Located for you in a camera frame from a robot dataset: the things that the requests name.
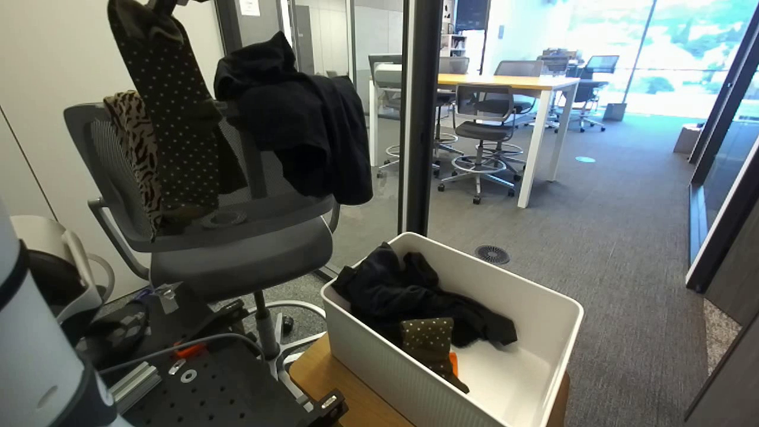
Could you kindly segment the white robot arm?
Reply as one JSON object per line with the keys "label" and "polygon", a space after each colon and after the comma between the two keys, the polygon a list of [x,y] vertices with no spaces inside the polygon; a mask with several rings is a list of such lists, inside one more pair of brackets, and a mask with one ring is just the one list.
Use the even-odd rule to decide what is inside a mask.
{"label": "white robot arm", "polygon": [[131,427],[96,369],[69,344],[0,209],[0,427]]}

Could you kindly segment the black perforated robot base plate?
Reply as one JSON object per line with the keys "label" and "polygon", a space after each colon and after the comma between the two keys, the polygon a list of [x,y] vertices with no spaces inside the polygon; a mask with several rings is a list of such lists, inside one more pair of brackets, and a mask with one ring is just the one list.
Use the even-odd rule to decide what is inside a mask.
{"label": "black perforated robot base plate", "polygon": [[126,411],[132,427],[332,427],[343,413],[340,397],[297,397],[238,341],[158,356],[151,369],[150,392]]}

